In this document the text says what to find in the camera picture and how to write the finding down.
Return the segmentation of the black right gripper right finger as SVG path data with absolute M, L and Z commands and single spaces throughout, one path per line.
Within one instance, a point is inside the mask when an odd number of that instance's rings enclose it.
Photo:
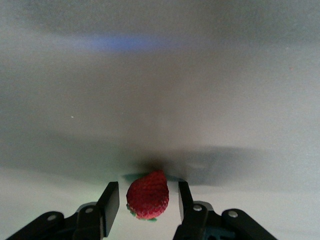
M 246 212 L 231 208 L 218 215 L 193 200 L 188 182 L 180 181 L 181 224 L 175 240 L 274 240 L 275 237 Z

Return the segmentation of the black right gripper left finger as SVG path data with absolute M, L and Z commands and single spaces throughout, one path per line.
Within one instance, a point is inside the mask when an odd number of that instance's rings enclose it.
M 49 211 L 8 237 L 9 240 L 102 240 L 109 236 L 120 206 L 119 183 L 109 182 L 97 202 L 65 217 Z

